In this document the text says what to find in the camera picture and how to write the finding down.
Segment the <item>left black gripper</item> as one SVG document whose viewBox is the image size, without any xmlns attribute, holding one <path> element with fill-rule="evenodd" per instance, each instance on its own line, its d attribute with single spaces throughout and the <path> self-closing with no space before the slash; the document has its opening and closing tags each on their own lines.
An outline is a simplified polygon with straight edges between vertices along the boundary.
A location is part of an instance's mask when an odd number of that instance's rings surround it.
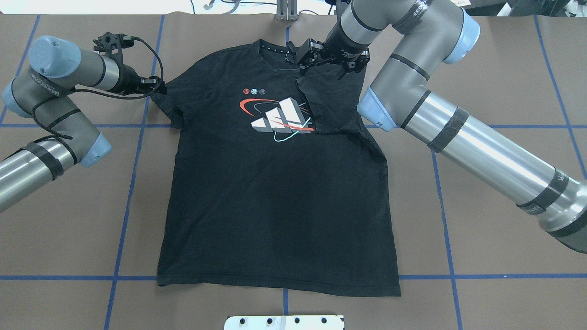
<svg viewBox="0 0 587 330">
<path fill-rule="evenodd" d="M 117 81 L 117 94 L 145 94 L 141 88 L 149 88 L 147 96 L 167 95 L 167 88 L 161 77 L 139 77 L 134 69 L 120 69 Z"/>
</svg>

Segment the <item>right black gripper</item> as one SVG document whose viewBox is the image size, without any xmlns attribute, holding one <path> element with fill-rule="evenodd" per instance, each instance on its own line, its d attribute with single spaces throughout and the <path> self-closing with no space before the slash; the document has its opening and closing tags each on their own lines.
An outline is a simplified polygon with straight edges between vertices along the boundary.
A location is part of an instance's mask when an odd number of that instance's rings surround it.
<svg viewBox="0 0 587 330">
<path fill-rule="evenodd" d="M 368 46 L 350 39 L 329 39 L 322 49 L 321 43 L 316 40 L 306 40 L 300 47 L 288 40 L 286 47 L 285 61 L 299 66 L 301 74 L 311 67 L 331 63 L 340 65 L 339 81 L 347 74 L 361 73 L 370 61 Z"/>
</svg>

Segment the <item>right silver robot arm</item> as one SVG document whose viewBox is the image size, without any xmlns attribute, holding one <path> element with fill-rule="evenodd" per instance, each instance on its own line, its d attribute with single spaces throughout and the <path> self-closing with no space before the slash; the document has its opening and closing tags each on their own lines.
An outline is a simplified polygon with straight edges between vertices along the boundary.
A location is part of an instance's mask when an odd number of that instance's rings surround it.
<svg viewBox="0 0 587 330">
<path fill-rule="evenodd" d="M 449 0 L 347 0 L 324 42 L 287 42 L 286 60 L 302 73 L 333 63 L 360 72 L 369 46 L 392 27 L 402 35 L 358 103 L 358 113 L 385 131 L 400 127 L 478 177 L 564 246 L 587 250 L 587 190 L 461 107 L 426 88 L 440 63 L 472 50 L 480 25 Z"/>
</svg>

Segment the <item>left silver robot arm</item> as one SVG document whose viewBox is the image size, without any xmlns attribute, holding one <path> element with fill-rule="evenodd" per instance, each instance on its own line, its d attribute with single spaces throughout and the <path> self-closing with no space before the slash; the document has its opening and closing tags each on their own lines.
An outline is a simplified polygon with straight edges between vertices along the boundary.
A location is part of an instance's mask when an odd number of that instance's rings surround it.
<svg viewBox="0 0 587 330">
<path fill-rule="evenodd" d="M 166 94 L 163 77 L 141 77 L 124 64 L 123 50 L 141 42 L 137 36 L 107 32 L 94 50 L 55 36 L 34 40 L 27 71 L 2 92 L 6 108 L 33 119 L 47 136 L 27 143 L 1 162 L 0 208 L 6 211 L 65 171 L 91 167 L 111 152 L 111 143 L 71 100 L 87 92 L 134 100 Z"/>
</svg>

